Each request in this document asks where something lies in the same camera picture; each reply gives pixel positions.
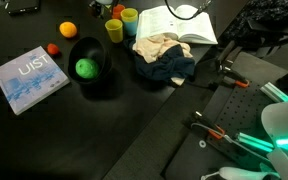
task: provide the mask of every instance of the black bowl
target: black bowl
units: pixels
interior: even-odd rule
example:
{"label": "black bowl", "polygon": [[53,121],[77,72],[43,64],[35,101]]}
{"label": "black bowl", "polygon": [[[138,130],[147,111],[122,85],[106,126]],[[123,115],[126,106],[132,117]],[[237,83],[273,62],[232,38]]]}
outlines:
{"label": "black bowl", "polygon": [[[80,77],[75,70],[78,60],[82,58],[90,58],[99,65],[100,72],[96,78],[85,79]],[[68,64],[68,74],[81,86],[93,86],[105,80],[112,69],[112,61],[108,51],[95,38],[86,37],[79,40],[71,50]]]}

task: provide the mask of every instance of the yellow cup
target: yellow cup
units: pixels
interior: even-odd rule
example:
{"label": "yellow cup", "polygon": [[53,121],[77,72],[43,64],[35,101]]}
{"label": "yellow cup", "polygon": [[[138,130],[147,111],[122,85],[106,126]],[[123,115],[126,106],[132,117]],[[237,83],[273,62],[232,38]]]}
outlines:
{"label": "yellow cup", "polygon": [[123,41],[123,23],[118,19],[111,19],[105,23],[105,28],[113,43]]}
{"label": "yellow cup", "polygon": [[126,8],[121,12],[122,21],[133,22],[137,20],[138,12],[133,8]]}

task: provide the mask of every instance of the green ball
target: green ball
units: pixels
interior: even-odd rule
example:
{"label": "green ball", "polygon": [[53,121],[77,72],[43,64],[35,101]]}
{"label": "green ball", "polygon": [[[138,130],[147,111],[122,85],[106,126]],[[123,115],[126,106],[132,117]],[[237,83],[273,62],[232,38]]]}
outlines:
{"label": "green ball", "polygon": [[85,79],[96,78],[100,72],[99,65],[93,60],[83,58],[77,61],[75,70],[76,73]]}

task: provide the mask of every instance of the perforated panel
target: perforated panel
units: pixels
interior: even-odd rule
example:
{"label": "perforated panel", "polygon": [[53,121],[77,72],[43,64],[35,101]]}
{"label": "perforated panel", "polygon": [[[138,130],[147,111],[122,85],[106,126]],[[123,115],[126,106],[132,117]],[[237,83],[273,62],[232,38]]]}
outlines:
{"label": "perforated panel", "polygon": [[[274,102],[260,91],[260,87],[260,85],[252,81],[248,88],[236,86],[218,116],[215,123],[224,129],[226,134],[231,138],[235,139],[237,133],[243,132],[270,142],[261,123],[261,113],[267,105]],[[256,156],[251,155],[234,144],[228,143],[224,139],[217,140],[209,136],[207,141],[236,161],[242,168],[257,170],[259,163],[262,162]],[[253,150],[263,156],[266,154],[261,150]]]}

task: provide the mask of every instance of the book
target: book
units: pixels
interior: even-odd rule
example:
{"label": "book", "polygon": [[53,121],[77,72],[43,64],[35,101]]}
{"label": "book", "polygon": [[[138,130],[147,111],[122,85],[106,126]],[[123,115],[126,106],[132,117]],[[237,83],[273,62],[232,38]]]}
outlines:
{"label": "book", "polygon": [[69,82],[41,46],[0,66],[0,87],[16,115]]}
{"label": "book", "polygon": [[[197,8],[181,5],[172,11],[184,18],[191,17]],[[139,15],[136,39],[165,34],[174,40],[186,43],[218,44],[209,15],[202,12],[191,20],[174,17],[166,6],[144,10]]]}

